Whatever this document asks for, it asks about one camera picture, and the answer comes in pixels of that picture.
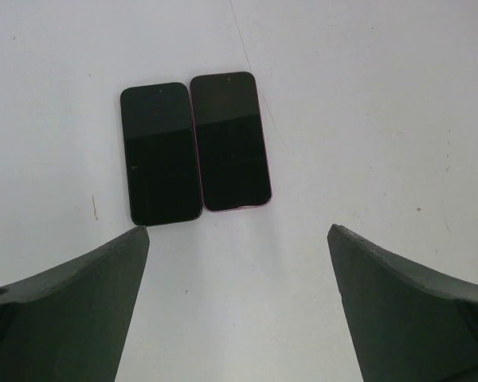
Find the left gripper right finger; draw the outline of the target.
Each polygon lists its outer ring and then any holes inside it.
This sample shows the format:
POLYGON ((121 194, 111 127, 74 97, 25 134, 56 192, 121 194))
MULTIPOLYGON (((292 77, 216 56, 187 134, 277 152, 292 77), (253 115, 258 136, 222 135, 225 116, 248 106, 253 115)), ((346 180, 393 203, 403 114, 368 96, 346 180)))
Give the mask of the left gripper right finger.
POLYGON ((478 285, 342 225, 327 242, 365 381, 478 381, 478 285))

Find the black phone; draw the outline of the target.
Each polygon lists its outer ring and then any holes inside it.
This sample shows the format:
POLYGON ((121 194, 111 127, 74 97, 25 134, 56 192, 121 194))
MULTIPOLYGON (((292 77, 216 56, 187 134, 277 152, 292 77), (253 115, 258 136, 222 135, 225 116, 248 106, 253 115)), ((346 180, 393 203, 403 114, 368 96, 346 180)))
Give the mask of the black phone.
POLYGON ((186 85, 127 88, 119 103, 132 221, 155 226, 197 219, 203 204, 186 85))

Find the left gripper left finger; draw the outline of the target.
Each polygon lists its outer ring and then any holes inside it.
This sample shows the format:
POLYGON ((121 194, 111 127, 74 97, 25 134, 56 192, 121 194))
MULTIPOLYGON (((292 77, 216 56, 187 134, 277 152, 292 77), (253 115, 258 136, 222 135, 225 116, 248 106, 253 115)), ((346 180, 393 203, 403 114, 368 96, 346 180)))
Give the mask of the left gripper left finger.
POLYGON ((136 227, 0 286, 0 381, 113 381, 149 251, 136 227))

